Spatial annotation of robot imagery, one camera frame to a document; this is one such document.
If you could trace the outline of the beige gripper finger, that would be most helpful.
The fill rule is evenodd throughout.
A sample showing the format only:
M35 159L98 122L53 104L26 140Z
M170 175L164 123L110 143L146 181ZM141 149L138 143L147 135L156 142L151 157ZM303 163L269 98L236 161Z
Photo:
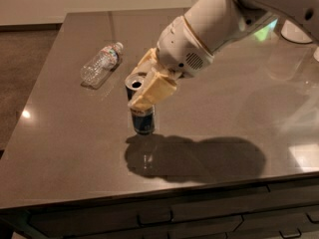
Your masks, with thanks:
M155 68L147 73L142 87L133 95L128 103L130 109L146 111L153 105L171 96L177 88L177 83L169 75Z
M151 81L163 77L161 70L162 66L157 56L157 49L150 48L133 68L132 75L142 76L145 80Z

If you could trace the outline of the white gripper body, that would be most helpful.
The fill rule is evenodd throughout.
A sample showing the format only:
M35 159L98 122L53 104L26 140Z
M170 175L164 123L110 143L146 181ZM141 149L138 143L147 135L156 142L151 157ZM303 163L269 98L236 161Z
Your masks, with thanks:
M198 41L183 16L176 17L160 34L159 62L183 77L195 77L209 66L214 56Z

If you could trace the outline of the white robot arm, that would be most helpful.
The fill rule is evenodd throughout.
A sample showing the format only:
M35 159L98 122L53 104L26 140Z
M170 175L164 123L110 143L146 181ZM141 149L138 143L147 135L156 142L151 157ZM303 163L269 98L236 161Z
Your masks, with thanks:
M225 46L255 33L281 16L319 43L319 0L198 0L176 17L133 69L145 72L129 107L145 111L176 90L176 80L209 66Z

